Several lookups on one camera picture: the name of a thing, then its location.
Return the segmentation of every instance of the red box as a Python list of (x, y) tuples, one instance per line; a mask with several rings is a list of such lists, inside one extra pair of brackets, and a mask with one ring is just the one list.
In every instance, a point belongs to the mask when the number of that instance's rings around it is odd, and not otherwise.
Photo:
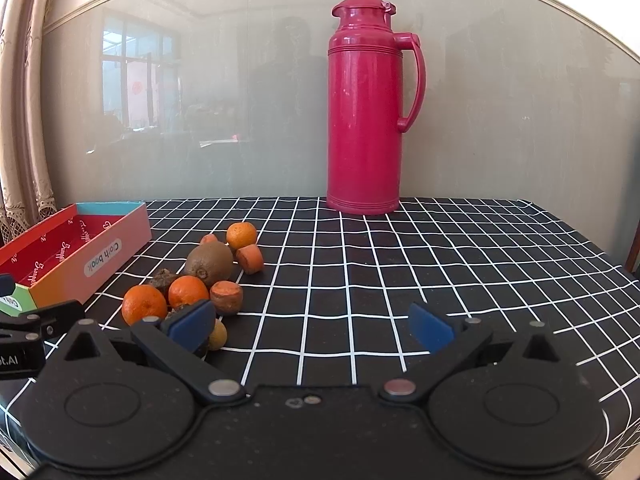
[(143, 202), (77, 203), (0, 249), (0, 272), (15, 292), (0, 297), (12, 316), (61, 301), (84, 303), (151, 240)]

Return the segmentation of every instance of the orange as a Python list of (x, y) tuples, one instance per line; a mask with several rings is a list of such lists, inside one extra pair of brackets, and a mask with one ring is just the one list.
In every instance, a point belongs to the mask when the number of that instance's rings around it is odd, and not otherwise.
[(218, 237), (215, 234), (211, 233), (209, 235), (204, 235), (200, 240), (200, 243), (206, 244), (207, 242), (217, 242), (217, 241), (218, 241)]
[(164, 319), (166, 313), (164, 296), (154, 286), (132, 286), (122, 298), (122, 317), (128, 325), (133, 325), (146, 316), (158, 316)]
[(169, 287), (169, 304), (173, 308), (208, 299), (207, 286), (195, 276), (180, 276)]
[(237, 251), (258, 241), (258, 231), (249, 222), (236, 222), (226, 230), (226, 243), (232, 250)]

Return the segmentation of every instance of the curtain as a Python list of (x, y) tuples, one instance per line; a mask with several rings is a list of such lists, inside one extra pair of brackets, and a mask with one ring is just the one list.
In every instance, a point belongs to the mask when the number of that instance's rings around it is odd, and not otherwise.
[(0, 232), (4, 242), (56, 211), (40, 113), (47, 0), (1, 0)]

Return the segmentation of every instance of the black tablecloth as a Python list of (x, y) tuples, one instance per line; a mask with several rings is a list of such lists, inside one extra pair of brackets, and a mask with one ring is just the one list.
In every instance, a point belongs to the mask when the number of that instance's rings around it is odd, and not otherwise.
[[(531, 202), (405, 198), (389, 215), (340, 215), (322, 198), (170, 200), (148, 204), (153, 241), (86, 304), (105, 330), (126, 325), (124, 293), (156, 270), (182, 268), (202, 236), (252, 222), (264, 272), (234, 278), (239, 316), (207, 358), (242, 381), (379, 384), (427, 353), (407, 309), (426, 301), (494, 328), (548, 323), (600, 398), (606, 434), (591, 457), (608, 474), (640, 440), (639, 282), (579, 232)], [(50, 351), (55, 346), (48, 344)], [(29, 382), (0, 384), (18, 443)]]

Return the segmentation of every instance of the red thermos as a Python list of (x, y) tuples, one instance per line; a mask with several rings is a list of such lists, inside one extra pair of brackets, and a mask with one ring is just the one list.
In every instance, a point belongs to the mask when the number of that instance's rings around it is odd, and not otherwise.
[[(420, 39), (393, 32), (396, 7), (382, 0), (344, 0), (329, 41), (327, 204), (345, 213), (384, 214), (398, 207), (402, 134), (420, 111), (426, 69)], [(402, 51), (418, 67), (414, 104), (402, 117)]]

